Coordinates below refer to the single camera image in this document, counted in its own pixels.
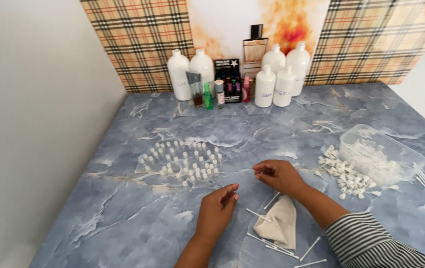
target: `poster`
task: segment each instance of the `poster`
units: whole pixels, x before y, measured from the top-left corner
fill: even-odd
[[[239,58],[255,77],[274,43],[287,53],[299,41],[313,56],[329,0],[188,0],[194,48],[213,60]]]

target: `white plastic bottle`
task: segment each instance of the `white plastic bottle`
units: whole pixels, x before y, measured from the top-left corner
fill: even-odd
[[[287,54],[287,63],[292,64],[293,72],[297,75],[292,90],[292,97],[302,92],[305,76],[310,64],[310,54],[305,50],[305,42],[300,41],[294,50]]]
[[[285,67],[285,54],[280,51],[280,45],[275,43],[272,45],[272,49],[265,53],[262,58],[262,68],[265,64],[269,64],[273,73],[277,74],[280,70],[283,70]]]
[[[190,71],[189,59],[181,55],[179,49],[173,50],[173,56],[168,60],[168,72],[173,85],[174,96],[180,101],[191,100],[186,71]]]
[[[292,72],[292,64],[286,64],[285,69],[279,71],[272,100],[275,106],[286,107],[290,104],[295,78],[296,75]]]
[[[212,59],[204,54],[204,49],[196,49],[196,55],[191,59],[191,70],[201,74],[202,93],[204,93],[204,83],[209,83],[209,90],[212,97],[216,96],[214,87],[214,64]]]
[[[255,105],[261,108],[269,107],[272,104],[274,88],[275,73],[270,70],[269,64],[265,64],[255,77]]]

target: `striped sleeve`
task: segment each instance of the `striped sleeve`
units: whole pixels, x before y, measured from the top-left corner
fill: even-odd
[[[325,235],[344,268],[425,268],[425,255],[394,240],[369,212],[342,216]]]

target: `table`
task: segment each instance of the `table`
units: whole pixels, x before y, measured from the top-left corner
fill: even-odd
[[[172,267],[191,238],[201,198],[239,183],[234,216],[210,259],[210,267],[292,267],[298,260],[266,249],[246,236],[273,189],[254,179],[264,159],[290,161],[304,180],[351,212],[370,211],[397,240],[425,253],[425,189],[416,180],[400,190],[365,199],[339,199],[335,180],[314,175],[317,157],[357,124],[366,124],[425,156],[425,119],[383,83],[305,87],[290,106],[228,104],[196,109],[171,93],[130,94],[78,181],[30,267]],[[148,175],[138,160],[158,141],[194,140],[219,147],[218,178],[183,186],[175,177]],[[323,231],[305,208],[297,209],[297,254]],[[337,267],[320,240],[303,263]]]

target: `tan plaid backdrop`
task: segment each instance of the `tan plaid backdrop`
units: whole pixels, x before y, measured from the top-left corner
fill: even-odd
[[[81,3],[126,91],[172,91],[172,50],[194,55],[186,0]],[[332,0],[306,85],[398,84],[424,52],[425,0]]]

